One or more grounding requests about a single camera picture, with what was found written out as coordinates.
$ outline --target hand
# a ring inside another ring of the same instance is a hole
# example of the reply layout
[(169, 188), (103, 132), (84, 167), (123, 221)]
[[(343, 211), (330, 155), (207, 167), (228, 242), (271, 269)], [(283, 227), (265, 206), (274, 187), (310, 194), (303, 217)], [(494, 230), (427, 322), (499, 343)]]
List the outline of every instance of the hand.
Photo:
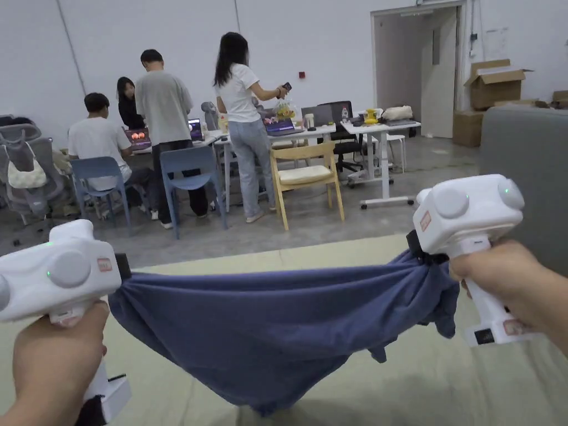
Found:
[(278, 86), (278, 90), (280, 90), (280, 99), (284, 99), (288, 95), (289, 91), (284, 86)]
[(471, 278), (527, 324), (534, 324), (534, 318), (523, 301), (523, 295), (539, 282), (538, 277), (544, 270), (531, 252), (515, 241), (499, 244), (484, 252), (459, 256), (450, 262), (453, 278), (458, 281)]
[(97, 302), (74, 327), (62, 328), (43, 317), (21, 331), (14, 346), (16, 406), (40, 406), (44, 419), (51, 414), (58, 424), (73, 424), (106, 353), (108, 315), (108, 305)]

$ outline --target blue plastic chair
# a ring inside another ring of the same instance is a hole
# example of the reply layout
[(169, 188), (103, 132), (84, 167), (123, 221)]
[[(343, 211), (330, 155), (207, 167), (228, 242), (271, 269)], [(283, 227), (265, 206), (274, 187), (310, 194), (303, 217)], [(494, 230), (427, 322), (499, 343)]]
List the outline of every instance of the blue plastic chair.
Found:
[[(176, 188), (193, 190), (205, 186), (208, 182), (213, 182), (217, 197), (215, 198), (215, 208), (221, 213), (223, 219), (223, 227), (227, 227), (227, 217), (223, 200), (221, 198), (221, 185), (219, 181), (219, 173), (217, 171), (217, 162), (215, 154), (211, 147), (186, 148), (176, 151), (165, 151), (160, 156), (162, 163), (162, 179), (164, 180), (164, 188), (166, 190), (166, 198), (168, 199), (168, 207), (172, 224), (174, 225), (174, 233), (176, 239), (179, 240), (179, 217), (177, 216), (176, 205), (174, 205), (174, 197)], [(191, 177), (170, 179), (168, 173), (182, 172), (184, 170), (200, 169), (201, 174)]]
[[(150, 209), (148, 202), (145, 198), (143, 191), (136, 185), (125, 185), (124, 179), (122, 178), (122, 172), (118, 163), (112, 157), (95, 157), (95, 158), (85, 158), (83, 160), (71, 160), (71, 167), (73, 168), (73, 181), (75, 182), (75, 191), (77, 195), (77, 202), (81, 209), (81, 216), (87, 218), (85, 213), (85, 195), (89, 194), (93, 197), (106, 198), (108, 204), (108, 211), (114, 226), (116, 226), (116, 219), (114, 212), (112, 210), (112, 199), (110, 197), (111, 193), (118, 191), (122, 196), (122, 204), (124, 206), (124, 213), (126, 216), (126, 223), (128, 225), (128, 234), (132, 235), (132, 227), (130, 225), (130, 210), (128, 209), (128, 201), (126, 200), (126, 190), (129, 187), (136, 189), (142, 198), (144, 206), (146, 207), (146, 212), (149, 213)], [(116, 177), (116, 186), (105, 191), (98, 191), (90, 187), (87, 179), (98, 178), (98, 177)]]

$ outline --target controller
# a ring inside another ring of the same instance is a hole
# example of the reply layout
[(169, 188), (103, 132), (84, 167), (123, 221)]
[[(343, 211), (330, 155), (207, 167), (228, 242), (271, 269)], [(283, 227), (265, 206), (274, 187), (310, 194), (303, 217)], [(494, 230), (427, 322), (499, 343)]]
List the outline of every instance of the controller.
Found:
[[(524, 199), (515, 183), (500, 174), (473, 176), (438, 183), (416, 197), (412, 221), (422, 250), (445, 253), (450, 259), (489, 250), (491, 241), (523, 220)], [(466, 330), (470, 346), (510, 343), (536, 333), (475, 282), (466, 280), (481, 324)]]
[[(53, 324), (74, 326), (101, 297), (122, 284), (112, 246), (93, 238), (84, 219), (54, 227), (49, 242), (0, 257), (0, 321), (49, 315)], [(112, 420), (130, 400), (126, 377), (109, 380), (105, 362), (83, 401), (98, 401), (100, 424)]]

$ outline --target light blue jeans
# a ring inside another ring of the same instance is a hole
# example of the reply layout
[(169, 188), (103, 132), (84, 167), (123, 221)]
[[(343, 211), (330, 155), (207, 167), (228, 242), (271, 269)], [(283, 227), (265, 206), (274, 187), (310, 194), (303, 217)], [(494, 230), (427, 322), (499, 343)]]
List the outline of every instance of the light blue jeans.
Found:
[(270, 140), (262, 120), (252, 123), (229, 122), (229, 135), (239, 163), (245, 217), (253, 218), (261, 212), (258, 205), (255, 156), (258, 158), (260, 167), (262, 167), (269, 206), (275, 206), (274, 184), (270, 168)]

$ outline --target beige mat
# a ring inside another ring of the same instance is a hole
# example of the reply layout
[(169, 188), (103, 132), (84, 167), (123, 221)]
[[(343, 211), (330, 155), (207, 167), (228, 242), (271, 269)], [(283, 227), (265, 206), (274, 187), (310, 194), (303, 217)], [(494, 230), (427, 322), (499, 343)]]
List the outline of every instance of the beige mat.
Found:
[[(382, 264), (406, 247), (389, 236), (161, 265), (145, 271), (211, 274)], [(456, 322), (478, 321), (460, 296)], [(0, 325), (0, 412), (13, 399), (11, 343), (21, 325)], [(566, 425), (568, 362), (545, 339), (470, 349), (461, 335), (414, 327), (387, 347), (385, 364), (355, 354), (292, 409), (260, 419), (216, 396), (153, 353), (114, 321), (105, 329), (109, 374), (127, 373), (133, 398), (116, 426)]]

